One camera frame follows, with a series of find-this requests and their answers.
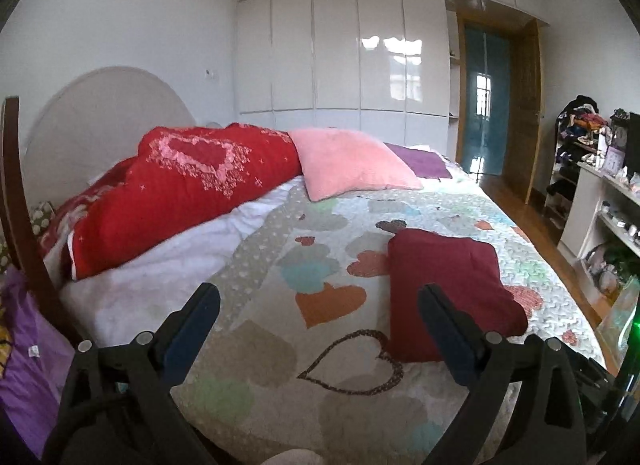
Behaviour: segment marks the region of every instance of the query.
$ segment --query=headboard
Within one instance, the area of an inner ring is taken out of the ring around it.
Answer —
[[[28,205],[61,205],[133,156],[156,125],[188,127],[194,120],[174,90],[151,73],[109,67],[75,80],[51,99],[28,135],[20,162]]]

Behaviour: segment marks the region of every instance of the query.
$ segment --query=silver bolt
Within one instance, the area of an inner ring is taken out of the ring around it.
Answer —
[[[136,342],[141,346],[146,346],[153,339],[154,339],[154,334],[151,333],[151,331],[143,331],[142,333],[139,333],[138,336],[136,337]]]
[[[91,349],[93,344],[91,344],[91,340],[83,340],[78,344],[78,351],[81,353],[86,353]]]
[[[484,338],[489,344],[500,344],[502,342],[502,335],[497,331],[489,331],[484,334]]]
[[[546,345],[549,346],[554,351],[560,351],[562,349],[562,342],[560,342],[555,337],[548,339],[546,341]]]

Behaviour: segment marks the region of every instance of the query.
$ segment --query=wooden door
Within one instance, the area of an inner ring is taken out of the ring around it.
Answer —
[[[502,177],[529,202],[540,148],[542,68],[538,22],[532,19],[511,41],[511,104]]]

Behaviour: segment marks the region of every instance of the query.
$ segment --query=purple pillow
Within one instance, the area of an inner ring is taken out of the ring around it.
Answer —
[[[385,145],[404,161],[418,178],[451,178],[445,163],[436,152],[409,149],[393,143]]]
[[[74,350],[41,315],[20,271],[7,269],[0,293],[6,326],[14,338],[4,378],[0,379],[0,407],[27,447],[40,458],[56,424]],[[35,345],[40,356],[30,357],[29,348]]]

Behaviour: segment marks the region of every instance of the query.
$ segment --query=quilted bedspread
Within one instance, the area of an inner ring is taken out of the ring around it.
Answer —
[[[469,180],[422,191],[354,191],[317,203],[304,186],[211,282],[220,317],[172,394],[187,420],[244,463],[290,448],[335,464],[421,463],[466,397],[444,363],[401,364],[389,334],[387,241],[400,228],[491,243],[530,333],[602,353],[566,288]],[[480,459],[497,449],[512,384]]]

